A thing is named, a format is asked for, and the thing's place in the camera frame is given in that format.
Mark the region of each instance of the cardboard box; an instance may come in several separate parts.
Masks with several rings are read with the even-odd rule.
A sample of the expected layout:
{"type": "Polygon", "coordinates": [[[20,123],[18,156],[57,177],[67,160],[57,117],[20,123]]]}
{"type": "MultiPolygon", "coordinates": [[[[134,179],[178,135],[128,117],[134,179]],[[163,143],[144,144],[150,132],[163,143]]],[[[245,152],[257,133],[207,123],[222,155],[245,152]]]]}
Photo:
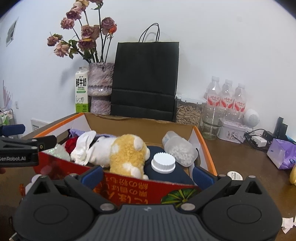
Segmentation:
{"type": "MultiPolygon", "coordinates": [[[[162,147],[162,138],[164,135],[172,130],[186,140],[189,140],[189,142],[199,150],[200,166],[212,174],[217,175],[213,161],[200,132],[196,127],[191,125],[151,119],[95,116],[90,113],[79,113],[50,127],[35,137],[55,135],[58,141],[63,143],[66,140],[68,129],[80,129],[82,131],[95,130],[97,133],[106,133],[115,136],[134,134],[140,136],[147,146],[159,147],[162,147]]],[[[189,168],[184,168],[185,172],[190,177],[192,177],[193,167],[194,164],[189,168]]],[[[79,166],[72,162],[40,153],[39,165],[34,167],[34,170],[36,173],[49,175],[52,179],[60,179],[70,173],[81,174],[89,168],[88,166],[79,166]]],[[[198,193],[199,189],[197,186],[193,185],[152,180],[146,181],[105,172],[102,182],[94,191],[100,193],[116,205],[122,203],[159,204],[167,202],[181,205],[184,199],[198,193]],[[167,195],[168,193],[174,196],[180,195],[180,197],[182,197],[179,198],[181,199],[180,203],[179,201],[171,200],[170,197],[172,195],[167,195]]]]}
{"type": "Polygon", "coordinates": [[[76,112],[90,112],[91,111],[91,97],[87,95],[87,83],[88,83],[87,67],[80,67],[76,72],[76,84],[75,84],[75,107],[76,112]]]}

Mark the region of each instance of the tissue pack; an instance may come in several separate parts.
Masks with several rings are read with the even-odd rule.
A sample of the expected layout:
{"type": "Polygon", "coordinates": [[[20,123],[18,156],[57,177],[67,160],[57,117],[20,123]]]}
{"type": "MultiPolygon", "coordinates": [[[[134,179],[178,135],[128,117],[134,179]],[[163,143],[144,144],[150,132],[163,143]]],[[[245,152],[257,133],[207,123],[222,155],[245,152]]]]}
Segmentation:
{"type": "Polygon", "coordinates": [[[296,160],[296,145],[273,139],[267,155],[278,169],[292,169],[296,160]]]}

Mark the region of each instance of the pink fuzzy vase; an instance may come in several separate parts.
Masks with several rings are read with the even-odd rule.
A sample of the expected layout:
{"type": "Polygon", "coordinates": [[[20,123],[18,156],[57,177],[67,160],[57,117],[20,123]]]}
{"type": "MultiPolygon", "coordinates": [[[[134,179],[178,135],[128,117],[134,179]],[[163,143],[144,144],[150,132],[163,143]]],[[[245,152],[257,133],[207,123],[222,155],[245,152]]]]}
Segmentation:
{"type": "Polygon", "coordinates": [[[113,63],[89,64],[87,94],[91,96],[91,113],[110,114],[113,72],[113,63]]]}

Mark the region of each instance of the dried rose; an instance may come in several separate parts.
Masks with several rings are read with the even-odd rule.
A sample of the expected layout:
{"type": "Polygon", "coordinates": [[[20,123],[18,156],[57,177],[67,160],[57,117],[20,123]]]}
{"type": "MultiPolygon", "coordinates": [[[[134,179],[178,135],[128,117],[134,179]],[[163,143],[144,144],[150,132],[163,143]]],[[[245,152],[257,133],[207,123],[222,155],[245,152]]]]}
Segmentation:
{"type": "Polygon", "coordinates": [[[59,57],[67,56],[70,46],[64,42],[59,42],[57,48],[54,50],[54,53],[59,57]]]}
{"type": "Polygon", "coordinates": [[[95,41],[99,37],[100,31],[99,25],[94,25],[93,27],[84,25],[81,27],[81,37],[82,39],[92,39],[92,41],[95,41]]]}
{"type": "Polygon", "coordinates": [[[110,28],[112,28],[114,26],[114,20],[110,17],[106,17],[102,20],[101,25],[103,29],[107,29],[109,30],[110,28]]]}
{"type": "Polygon", "coordinates": [[[80,14],[82,13],[81,7],[73,7],[69,12],[66,13],[67,18],[69,19],[81,19],[80,14]]]}
{"type": "Polygon", "coordinates": [[[115,33],[116,30],[117,30],[117,25],[115,24],[115,25],[113,25],[113,26],[109,29],[109,34],[113,34],[113,33],[115,33]]]}
{"type": "Polygon", "coordinates": [[[92,41],[92,39],[80,39],[78,41],[78,47],[84,51],[88,49],[92,49],[96,46],[96,43],[92,41]]]}
{"type": "Polygon", "coordinates": [[[81,2],[75,2],[73,4],[73,7],[79,7],[79,8],[81,8],[82,11],[85,11],[85,9],[86,9],[86,6],[85,5],[82,5],[81,2]]]}
{"type": "Polygon", "coordinates": [[[89,6],[89,1],[87,1],[87,0],[76,0],[76,2],[81,3],[82,11],[84,11],[89,6]]]}
{"type": "Polygon", "coordinates": [[[63,29],[71,29],[74,27],[74,19],[63,18],[61,21],[61,28],[63,29]]]}
{"type": "Polygon", "coordinates": [[[59,38],[54,37],[54,36],[50,36],[47,38],[47,45],[48,46],[55,46],[58,41],[59,41],[59,38]]]}

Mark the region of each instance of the stuffed animal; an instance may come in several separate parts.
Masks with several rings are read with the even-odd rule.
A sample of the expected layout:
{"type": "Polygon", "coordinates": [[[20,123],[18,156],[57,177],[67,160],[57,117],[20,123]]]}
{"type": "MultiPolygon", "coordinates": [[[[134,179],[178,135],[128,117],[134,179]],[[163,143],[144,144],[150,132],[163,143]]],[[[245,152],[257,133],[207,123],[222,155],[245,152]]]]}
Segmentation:
{"type": "Polygon", "coordinates": [[[99,137],[87,152],[86,159],[94,165],[109,167],[110,152],[116,137],[99,137]]]}
{"type": "Polygon", "coordinates": [[[111,146],[110,172],[147,180],[144,164],[149,157],[150,150],[140,137],[130,134],[117,137],[111,146]]]}

